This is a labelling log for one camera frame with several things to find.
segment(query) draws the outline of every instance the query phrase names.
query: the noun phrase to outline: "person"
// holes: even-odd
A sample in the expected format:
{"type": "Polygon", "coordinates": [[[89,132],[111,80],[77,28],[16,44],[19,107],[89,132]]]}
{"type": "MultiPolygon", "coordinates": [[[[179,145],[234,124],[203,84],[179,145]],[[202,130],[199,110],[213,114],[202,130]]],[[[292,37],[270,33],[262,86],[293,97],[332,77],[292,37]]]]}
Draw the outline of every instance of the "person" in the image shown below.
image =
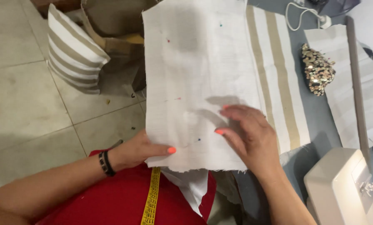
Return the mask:
{"type": "MultiPolygon", "coordinates": [[[[280,165],[276,134],[265,116],[245,105],[225,105],[220,114],[239,121],[244,131],[240,136],[228,127],[215,130],[259,180],[272,224],[315,225],[280,165]]],[[[143,161],[175,152],[150,143],[142,130],[107,152],[117,172],[113,177],[104,173],[99,156],[92,155],[15,180],[0,188],[0,224],[141,224],[151,171],[143,161]]],[[[205,224],[207,218],[188,208],[174,187],[160,177],[155,224],[205,224]]]]}

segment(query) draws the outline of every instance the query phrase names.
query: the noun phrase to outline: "bracelet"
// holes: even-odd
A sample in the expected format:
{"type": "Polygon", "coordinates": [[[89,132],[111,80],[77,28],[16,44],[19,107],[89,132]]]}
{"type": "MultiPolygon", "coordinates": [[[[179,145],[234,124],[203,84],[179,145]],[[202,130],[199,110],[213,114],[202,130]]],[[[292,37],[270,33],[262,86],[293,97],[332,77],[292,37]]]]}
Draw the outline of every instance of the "bracelet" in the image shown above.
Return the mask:
{"type": "Polygon", "coordinates": [[[109,163],[109,159],[107,157],[108,151],[103,151],[99,153],[99,163],[102,167],[102,170],[107,176],[114,176],[116,172],[113,170],[109,163]]]}

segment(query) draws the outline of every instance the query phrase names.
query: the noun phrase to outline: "yellow measuring tape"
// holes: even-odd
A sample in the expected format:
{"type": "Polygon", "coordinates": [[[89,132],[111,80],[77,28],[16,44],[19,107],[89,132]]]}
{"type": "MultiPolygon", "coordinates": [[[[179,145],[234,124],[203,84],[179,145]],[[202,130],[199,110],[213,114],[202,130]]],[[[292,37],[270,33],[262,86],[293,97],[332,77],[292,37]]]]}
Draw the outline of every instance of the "yellow measuring tape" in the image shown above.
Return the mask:
{"type": "Polygon", "coordinates": [[[156,216],[157,197],[159,196],[160,167],[152,169],[150,177],[150,187],[146,199],[145,209],[143,210],[142,221],[140,225],[153,225],[156,216]]]}

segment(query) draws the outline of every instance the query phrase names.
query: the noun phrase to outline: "gray table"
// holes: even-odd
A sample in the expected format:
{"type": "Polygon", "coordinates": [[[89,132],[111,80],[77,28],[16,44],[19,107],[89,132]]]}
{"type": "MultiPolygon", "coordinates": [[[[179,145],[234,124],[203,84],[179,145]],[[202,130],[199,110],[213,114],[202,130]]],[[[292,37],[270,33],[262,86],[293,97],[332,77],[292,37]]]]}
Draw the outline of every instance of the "gray table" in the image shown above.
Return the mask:
{"type": "MultiPolygon", "coordinates": [[[[291,0],[249,0],[249,5],[262,8],[270,12],[285,15],[286,5],[291,0]]],[[[325,6],[321,14],[336,15],[335,9],[340,5],[335,0],[325,6]]],[[[302,10],[296,7],[289,8],[289,22],[297,26],[302,10]]],[[[332,24],[343,24],[344,16],[332,18],[332,24]]],[[[338,131],[332,118],[326,96],[316,96],[306,87],[300,65],[298,49],[307,43],[304,30],[317,28],[316,17],[306,12],[303,16],[302,26],[297,31],[290,31],[292,54],[295,60],[295,70],[298,76],[300,95],[303,102],[307,126],[311,143],[306,148],[298,148],[280,156],[284,171],[300,198],[306,202],[308,197],[304,186],[304,175],[323,157],[331,148],[341,147],[338,131]]],[[[263,190],[253,174],[233,172],[238,183],[243,206],[251,222],[270,224],[268,203],[263,190]]]]}

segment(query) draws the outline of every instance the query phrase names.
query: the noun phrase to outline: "white sewing machine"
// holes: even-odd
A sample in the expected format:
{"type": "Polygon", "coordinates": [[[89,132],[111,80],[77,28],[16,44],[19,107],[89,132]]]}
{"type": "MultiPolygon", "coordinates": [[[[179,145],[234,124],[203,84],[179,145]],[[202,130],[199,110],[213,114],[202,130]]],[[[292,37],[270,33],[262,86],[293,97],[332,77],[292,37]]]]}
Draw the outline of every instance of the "white sewing machine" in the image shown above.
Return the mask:
{"type": "Polygon", "coordinates": [[[370,179],[360,150],[331,149],[304,177],[310,213],[320,225],[373,225],[370,179]]]}

